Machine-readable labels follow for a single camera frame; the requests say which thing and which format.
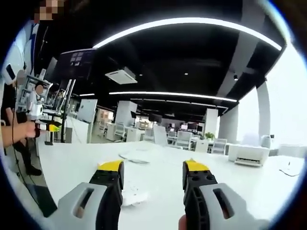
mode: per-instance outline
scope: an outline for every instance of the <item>black pants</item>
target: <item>black pants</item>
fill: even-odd
[[[24,146],[20,141],[13,144],[13,147],[16,151],[21,153],[23,157],[25,169],[29,170],[31,168],[31,153],[27,146]]]

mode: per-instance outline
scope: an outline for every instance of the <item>ceiling air conditioner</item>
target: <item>ceiling air conditioner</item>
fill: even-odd
[[[114,72],[106,73],[106,76],[120,85],[138,83],[135,80],[135,74],[132,73],[127,67]]]

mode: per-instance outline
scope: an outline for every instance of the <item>potted plant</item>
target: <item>potted plant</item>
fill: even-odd
[[[205,133],[205,137],[206,137],[207,140],[209,140],[209,139],[213,140],[214,139],[214,134],[208,132],[208,133]]]

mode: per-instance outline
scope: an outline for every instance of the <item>monitor screen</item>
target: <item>monitor screen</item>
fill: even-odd
[[[197,131],[202,132],[202,126],[197,126]]]
[[[149,114],[148,120],[152,121],[152,122],[161,123],[162,116],[161,115],[157,115],[157,114]]]
[[[62,53],[59,57],[54,74],[57,79],[87,80],[95,49],[74,50]]]
[[[131,113],[131,117],[135,119],[135,118],[136,118],[136,114],[135,114],[135,112],[130,111],[130,113]]]
[[[188,129],[196,129],[196,126],[197,126],[196,123],[188,124]]]
[[[188,129],[188,125],[181,125],[181,129]]]
[[[55,83],[56,82],[56,78],[55,75],[53,74],[54,68],[57,65],[58,60],[56,60],[54,57],[50,60],[48,68],[46,70],[44,79],[51,82],[51,83]]]

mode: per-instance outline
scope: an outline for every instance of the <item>robotic arm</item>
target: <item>robotic arm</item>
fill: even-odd
[[[117,230],[123,175],[123,161],[99,166],[89,183],[79,184],[59,201],[49,219],[58,230]],[[203,164],[183,162],[183,189],[187,230],[259,230],[267,223],[254,219],[246,202],[226,184],[217,183]]]

